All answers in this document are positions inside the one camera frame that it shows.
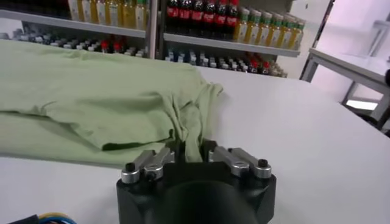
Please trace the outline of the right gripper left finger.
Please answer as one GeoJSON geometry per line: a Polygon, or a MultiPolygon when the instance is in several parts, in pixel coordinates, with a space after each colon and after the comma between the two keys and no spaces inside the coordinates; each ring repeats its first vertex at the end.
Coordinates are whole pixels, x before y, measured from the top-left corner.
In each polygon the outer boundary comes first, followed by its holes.
{"type": "Polygon", "coordinates": [[[164,143],[160,149],[143,151],[121,171],[121,182],[137,184],[143,181],[173,179],[185,173],[185,141],[173,140],[164,143]]]}

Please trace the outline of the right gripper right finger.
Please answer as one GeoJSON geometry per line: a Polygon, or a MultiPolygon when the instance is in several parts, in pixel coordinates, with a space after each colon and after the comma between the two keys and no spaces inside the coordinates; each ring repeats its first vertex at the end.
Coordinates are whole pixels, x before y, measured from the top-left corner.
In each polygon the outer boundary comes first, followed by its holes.
{"type": "Polygon", "coordinates": [[[255,178],[268,179],[272,176],[272,167],[266,159],[257,159],[242,148],[225,148],[216,141],[204,140],[200,147],[204,161],[223,162],[228,165],[233,176],[243,177],[251,173],[255,178]]]}

